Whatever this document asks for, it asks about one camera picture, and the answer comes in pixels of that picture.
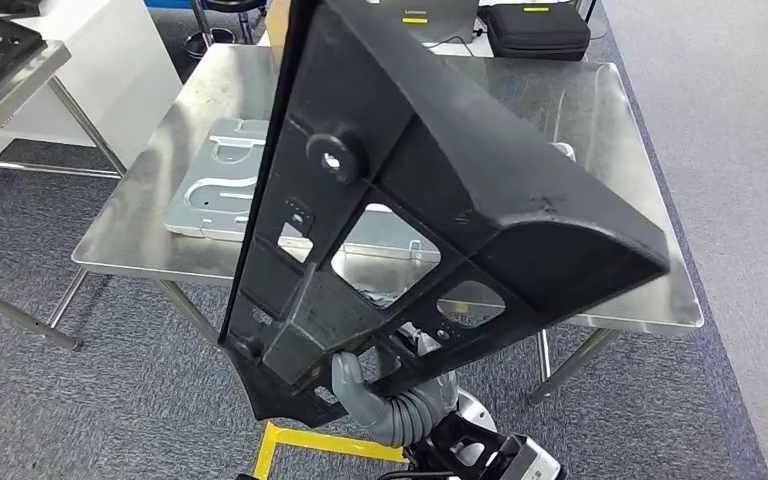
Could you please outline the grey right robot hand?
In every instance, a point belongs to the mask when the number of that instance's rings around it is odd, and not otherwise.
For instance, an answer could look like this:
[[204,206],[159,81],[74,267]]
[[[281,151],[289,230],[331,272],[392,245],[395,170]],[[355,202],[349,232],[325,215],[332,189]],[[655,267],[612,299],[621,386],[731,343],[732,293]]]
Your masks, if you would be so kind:
[[348,414],[376,435],[395,434],[399,426],[424,436],[455,410],[458,399],[453,372],[382,397],[366,384],[358,357],[348,352],[332,358],[332,391]]

